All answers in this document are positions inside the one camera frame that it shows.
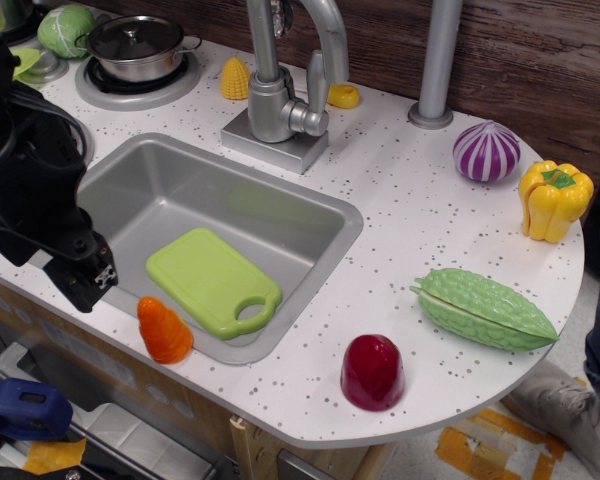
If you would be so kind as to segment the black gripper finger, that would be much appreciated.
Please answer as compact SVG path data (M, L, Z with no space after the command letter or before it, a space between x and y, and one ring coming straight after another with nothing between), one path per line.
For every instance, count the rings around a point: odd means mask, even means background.
M43 271L82 313L90 313L94 305L118 284L114 259L109 254L98 254L79 261L53 258Z

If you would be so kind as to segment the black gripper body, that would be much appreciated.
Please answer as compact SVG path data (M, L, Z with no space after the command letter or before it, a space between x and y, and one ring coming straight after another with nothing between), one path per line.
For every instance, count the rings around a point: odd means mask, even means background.
M104 237L77 206L86 172L76 149L0 152L0 253L17 266L42 250L47 273L112 273Z

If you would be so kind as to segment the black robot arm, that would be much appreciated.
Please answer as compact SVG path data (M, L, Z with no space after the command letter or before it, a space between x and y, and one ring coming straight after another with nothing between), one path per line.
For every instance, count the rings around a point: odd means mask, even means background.
M118 278L105 238L77 204L86 136L72 116L14 80L20 63L0 36L0 254L22 266L45 252L44 272L89 313Z

